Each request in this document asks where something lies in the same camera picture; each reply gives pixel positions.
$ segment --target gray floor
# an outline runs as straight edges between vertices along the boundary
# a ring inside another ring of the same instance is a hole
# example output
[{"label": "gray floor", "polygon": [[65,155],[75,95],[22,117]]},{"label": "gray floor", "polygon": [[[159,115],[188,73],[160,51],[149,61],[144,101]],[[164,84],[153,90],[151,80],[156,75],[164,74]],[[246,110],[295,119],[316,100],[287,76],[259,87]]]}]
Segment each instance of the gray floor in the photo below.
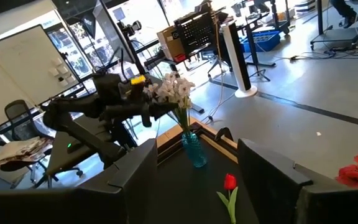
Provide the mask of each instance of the gray floor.
[{"label": "gray floor", "polygon": [[[324,13],[324,26],[326,15],[331,24],[337,24],[340,20],[337,12],[330,8],[327,14]],[[271,82],[253,78],[253,84],[264,93],[358,118],[358,59],[299,60],[295,63],[279,60],[279,57],[310,52],[310,40],[317,35],[317,18],[301,24],[311,16],[297,20],[290,37],[282,37],[281,44],[273,51],[259,54],[261,61],[278,61],[275,68],[267,68],[266,75],[271,78]],[[325,49],[323,44],[315,45],[316,52]],[[199,85],[205,83],[209,66],[207,64],[195,70],[189,79]],[[249,73],[254,70],[254,67],[249,66]],[[225,82],[232,80],[230,74],[224,79]],[[221,87],[212,83],[197,88],[191,94],[192,100],[207,112],[202,115],[192,112],[192,115],[198,119],[205,118],[218,105],[220,92]],[[229,98],[233,93],[234,90],[224,88],[222,99]],[[215,122],[210,124],[212,127],[229,127],[236,139],[247,138],[271,147],[330,178],[337,175],[338,168],[352,163],[358,153],[358,125],[259,96],[248,99],[231,97],[219,107],[214,119]],[[173,121],[165,116],[154,122],[151,128],[139,125],[135,130],[139,142],[142,142],[155,137],[157,130],[161,134],[173,125]],[[85,177],[78,179],[74,172],[59,174],[61,182],[55,183],[55,186],[76,185],[101,171],[97,156],[84,161],[80,167],[84,169]]]}]

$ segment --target wooden frame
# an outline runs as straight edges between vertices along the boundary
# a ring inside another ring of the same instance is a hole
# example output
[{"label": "wooden frame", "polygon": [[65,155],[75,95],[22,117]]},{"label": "wooden frame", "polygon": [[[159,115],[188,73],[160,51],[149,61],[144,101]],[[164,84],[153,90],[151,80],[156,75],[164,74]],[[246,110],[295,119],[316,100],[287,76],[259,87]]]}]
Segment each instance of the wooden frame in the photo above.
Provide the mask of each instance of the wooden frame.
[{"label": "wooden frame", "polygon": [[[193,132],[196,133],[200,139],[206,141],[209,145],[224,154],[230,160],[238,163],[237,143],[225,136],[222,136],[219,139],[215,139],[215,136],[218,132],[193,117],[190,118],[190,124]],[[159,164],[182,149],[182,133],[183,131],[181,127],[176,125],[157,138]]]}]

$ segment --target blue crate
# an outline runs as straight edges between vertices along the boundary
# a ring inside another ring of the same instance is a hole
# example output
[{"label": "blue crate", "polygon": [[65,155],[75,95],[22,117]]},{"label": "blue crate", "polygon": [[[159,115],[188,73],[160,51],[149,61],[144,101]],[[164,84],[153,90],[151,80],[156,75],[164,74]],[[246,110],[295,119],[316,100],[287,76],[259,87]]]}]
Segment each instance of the blue crate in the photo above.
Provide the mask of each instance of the blue crate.
[{"label": "blue crate", "polygon": [[[271,51],[280,43],[280,31],[268,31],[253,34],[257,52]],[[240,38],[243,52],[250,52],[248,38]]]}]

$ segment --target office chair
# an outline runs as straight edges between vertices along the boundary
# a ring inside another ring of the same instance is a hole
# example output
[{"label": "office chair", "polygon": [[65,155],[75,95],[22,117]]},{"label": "office chair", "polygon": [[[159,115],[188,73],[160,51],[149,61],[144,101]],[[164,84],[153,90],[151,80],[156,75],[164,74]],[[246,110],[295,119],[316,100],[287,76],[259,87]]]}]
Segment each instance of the office chair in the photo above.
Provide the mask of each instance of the office chair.
[{"label": "office chair", "polygon": [[[8,105],[6,105],[5,115],[7,116],[9,122],[11,123],[12,139],[15,141],[25,141],[25,140],[28,140],[28,139],[31,139],[34,137],[53,139],[53,137],[51,137],[47,134],[44,134],[37,129],[37,127],[35,126],[34,120],[33,120],[34,117],[24,100],[15,100],[12,103],[9,103]],[[28,118],[28,120],[25,121],[24,123],[21,123],[20,120],[22,120],[24,118]],[[50,155],[51,152],[52,152],[52,149],[49,149],[44,154],[47,156],[47,155]],[[5,166],[4,170],[12,170],[12,169],[15,169],[15,167],[26,166],[32,172],[32,175],[30,178],[31,181],[35,182],[34,181],[34,170],[29,167],[29,165],[31,165],[31,164],[26,165],[25,162],[21,162],[21,161],[18,161],[18,162],[12,161],[9,163],[11,163],[10,166]],[[38,161],[36,163],[39,164],[45,171],[47,170],[46,166],[43,165],[41,163],[41,161]],[[81,176],[83,173],[77,167],[73,167],[69,170],[77,170],[76,174],[78,176]],[[55,176],[53,176],[52,178],[55,181],[59,181]]]}]

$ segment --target vase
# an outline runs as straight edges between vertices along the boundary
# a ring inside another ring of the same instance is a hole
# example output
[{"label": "vase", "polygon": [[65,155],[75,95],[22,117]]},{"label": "vase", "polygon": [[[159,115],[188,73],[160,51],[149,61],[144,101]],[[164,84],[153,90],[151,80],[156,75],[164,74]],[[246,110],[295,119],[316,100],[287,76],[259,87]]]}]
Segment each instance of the vase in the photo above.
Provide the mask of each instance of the vase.
[{"label": "vase", "polygon": [[187,156],[193,162],[193,165],[196,168],[203,167],[208,160],[205,156],[203,148],[201,147],[201,143],[198,140],[197,135],[191,131],[185,131],[181,135],[181,141]]}]

